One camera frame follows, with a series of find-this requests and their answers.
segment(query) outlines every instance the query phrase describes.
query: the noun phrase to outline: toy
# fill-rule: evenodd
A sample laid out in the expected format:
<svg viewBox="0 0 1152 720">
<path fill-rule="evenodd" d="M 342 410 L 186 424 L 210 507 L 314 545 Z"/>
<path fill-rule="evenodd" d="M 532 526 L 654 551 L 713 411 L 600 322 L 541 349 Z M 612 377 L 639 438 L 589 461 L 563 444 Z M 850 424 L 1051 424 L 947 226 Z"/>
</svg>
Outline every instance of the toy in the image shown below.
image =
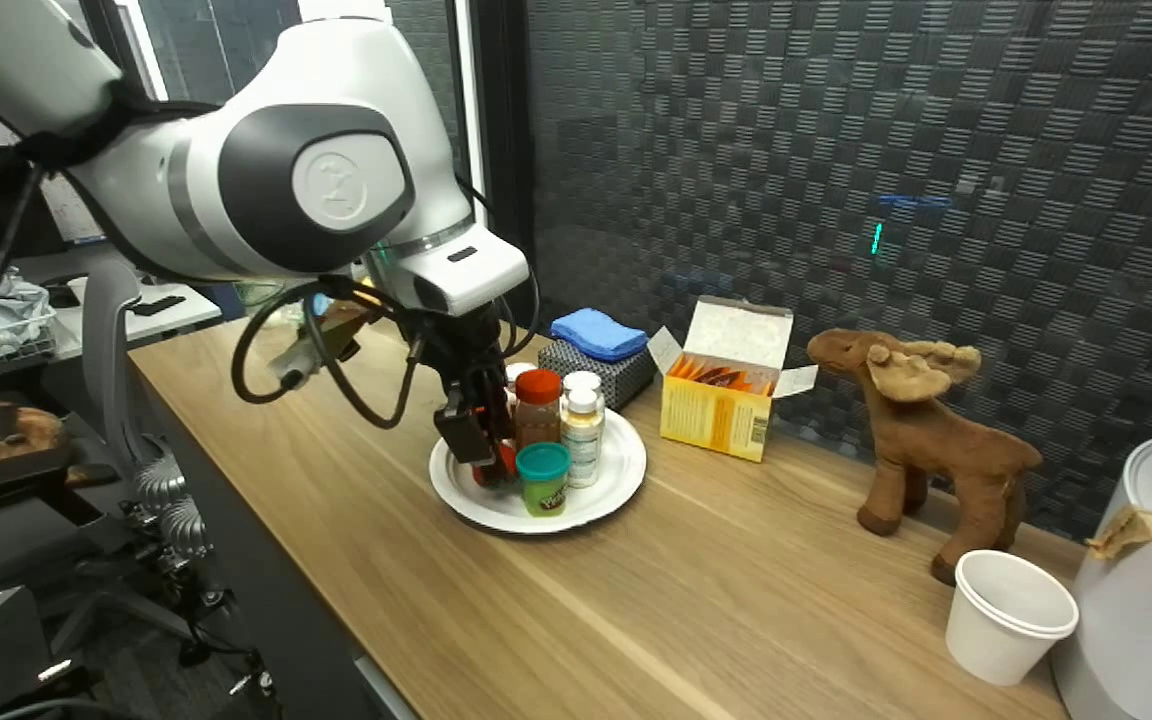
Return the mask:
<svg viewBox="0 0 1152 720">
<path fill-rule="evenodd" d="M 855 513 L 861 528 L 893 538 L 902 513 L 924 507 L 927 479 L 945 475 L 957 490 L 961 526 L 930 557 L 930 577 L 953 583 L 953 568 L 969 549 L 1012 549 L 1024 474 L 1045 456 L 1021 438 L 972 424 L 936 401 L 974 377 L 974 349 L 826 327 L 810 338 L 808 357 L 865 393 L 874 479 Z"/>
</svg>

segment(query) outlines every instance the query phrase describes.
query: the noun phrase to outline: red cap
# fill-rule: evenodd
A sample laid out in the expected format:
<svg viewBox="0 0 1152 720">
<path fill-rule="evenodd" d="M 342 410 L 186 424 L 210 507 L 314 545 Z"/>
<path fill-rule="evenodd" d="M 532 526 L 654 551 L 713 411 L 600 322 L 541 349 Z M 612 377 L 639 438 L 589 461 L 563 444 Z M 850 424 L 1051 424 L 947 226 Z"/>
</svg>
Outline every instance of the red cap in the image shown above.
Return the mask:
<svg viewBox="0 0 1152 720">
<path fill-rule="evenodd" d="M 513 381 L 513 393 L 525 401 L 525 405 L 552 405 L 563 396 L 563 377 L 552 373 L 552 370 L 532 370 L 525 373 L 521 381 Z"/>
</svg>

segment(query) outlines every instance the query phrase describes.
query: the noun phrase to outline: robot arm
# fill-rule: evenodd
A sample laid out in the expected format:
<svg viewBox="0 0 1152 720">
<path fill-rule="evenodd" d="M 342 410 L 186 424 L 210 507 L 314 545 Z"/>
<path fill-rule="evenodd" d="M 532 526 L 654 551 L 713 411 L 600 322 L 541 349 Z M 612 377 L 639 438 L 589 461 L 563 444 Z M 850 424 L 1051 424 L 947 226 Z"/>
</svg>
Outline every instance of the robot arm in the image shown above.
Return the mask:
<svg viewBox="0 0 1152 720">
<path fill-rule="evenodd" d="M 217 114 L 127 118 L 118 88 L 118 68 L 54 0 L 0 0 L 0 120 L 26 149 L 63 149 L 59 171 L 136 263 L 180 280 L 364 263 L 443 377 L 451 405 L 437 424 L 451 453 L 490 464 L 506 431 L 490 304 L 527 263 L 472 219 L 429 80 L 388 11 L 287 29 Z"/>
</svg>

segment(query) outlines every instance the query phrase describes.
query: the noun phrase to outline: wooden tabletop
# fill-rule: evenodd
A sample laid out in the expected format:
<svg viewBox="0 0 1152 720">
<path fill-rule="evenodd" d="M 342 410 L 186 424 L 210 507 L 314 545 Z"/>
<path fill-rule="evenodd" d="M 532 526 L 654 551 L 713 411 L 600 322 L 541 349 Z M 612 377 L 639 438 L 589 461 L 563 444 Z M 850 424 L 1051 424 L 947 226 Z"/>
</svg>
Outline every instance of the wooden tabletop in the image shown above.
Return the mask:
<svg viewBox="0 0 1152 720">
<path fill-rule="evenodd" d="M 654 438 L 639 496 L 579 532 L 483 532 L 429 484 L 433 373 L 394 431 L 314 377 L 279 405 L 228 387 L 234 326 L 136 353 L 165 410 L 419 715 L 1064 715 L 1049 671 L 972 682 L 945 653 L 953 587 L 927 577 L 947 499 L 900 538 L 855 528 L 868 469 L 770 431 L 765 464 Z M 388 410 L 401 342 L 348 365 Z M 1079 549 L 1021 532 L 1073 577 Z"/>
</svg>

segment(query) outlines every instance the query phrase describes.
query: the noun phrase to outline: white cup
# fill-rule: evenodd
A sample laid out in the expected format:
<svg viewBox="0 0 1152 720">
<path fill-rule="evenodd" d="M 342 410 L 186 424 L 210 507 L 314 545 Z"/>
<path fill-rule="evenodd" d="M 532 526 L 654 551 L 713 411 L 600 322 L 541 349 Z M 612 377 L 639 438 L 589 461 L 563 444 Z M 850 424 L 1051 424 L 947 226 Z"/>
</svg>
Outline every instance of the white cup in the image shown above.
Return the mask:
<svg viewBox="0 0 1152 720">
<path fill-rule="evenodd" d="M 992 549 L 961 557 L 945 646 L 965 671 L 1021 683 L 1075 624 L 1079 603 L 1030 559 Z"/>
</svg>

